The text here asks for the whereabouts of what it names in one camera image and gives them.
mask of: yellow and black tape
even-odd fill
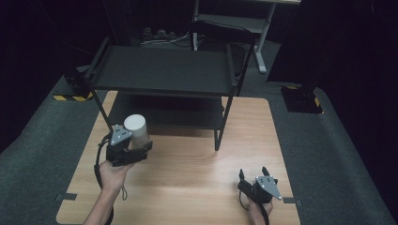
[[[55,100],[74,100],[74,101],[86,101],[91,100],[93,98],[93,94],[90,92],[88,97],[81,96],[65,96],[65,95],[53,95]]]
[[[297,87],[295,87],[295,86],[286,86],[286,87],[289,89],[297,89]],[[314,102],[315,102],[315,105],[317,108],[321,107],[321,103],[319,102],[318,97],[314,97]]]

